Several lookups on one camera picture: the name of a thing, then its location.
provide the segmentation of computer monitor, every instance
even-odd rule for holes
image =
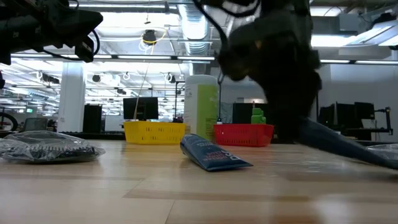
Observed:
[[[351,104],[336,103],[337,124],[344,128],[363,128],[362,121],[356,117],[356,107]]]
[[[358,119],[374,119],[374,105],[372,103],[355,102],[355,107]]]
[[[318,122],[326,127],[332,127],[335,124],[335,105],[321,107]]]
[[[136,109],[137,98],[123,99],[124,119],[134,119],[134,111]],[[136,119],[145,121],[147,119],[158,119],[158,103],[157,97],[140,97],[138,99]]]

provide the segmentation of clear plastic bag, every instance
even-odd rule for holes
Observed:
[[[398,162],[398,144],[369,146],[367,149],[391,162]]]
[[[51,131],[27,131],[0,139],[0,157],[26,162],[90,161],[105,153],[88,141]]]

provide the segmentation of desk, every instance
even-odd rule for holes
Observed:
[[[390,133],[390,130],[384,128],[348,128],[345,130],[347,136],[354,136],[362,141],[372,141],[372,133]]]
[[[396,171],[307,147],[225,147],[255,166],[208,173],[178,146],[92,143],[98,161],[0,160],[0,223],[397,223]]]

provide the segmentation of plastic basket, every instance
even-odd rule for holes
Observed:
[[[128,143],[180,144],[185,124],[150,121],[126,121],[124,133]]]
[[[268,146],[274,127],[268,124],[215,124],[216,142],[224,146]]]

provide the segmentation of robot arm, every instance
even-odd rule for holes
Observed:
[[[0,63],[11,64],[14,52],[42,52],[45,46],[64,44],[75,47],[77,60],[93,61],[97,50],[88,34],[102,22],[99,12],[71,9],[67,0],[1,1],[5,6],[0,5]]]
[[[201,9],[198,0],[193,1],[217,28],[215,21]],[[222,0],[207,1],[221,7]],[[251,0],[231,1],[245,6],[252,3]],[[232,80],[249,76],[262,87],[280,138],[398,169],[398,164],[308,119],[322,87],[315,71],[320,60],[310,45],[313,26],[308,0],[258,1],[261,1],[261,13],[254,22],[232,31],[228,40],[222,29],[218,29],[223,42],[218,62],[223,73]]]

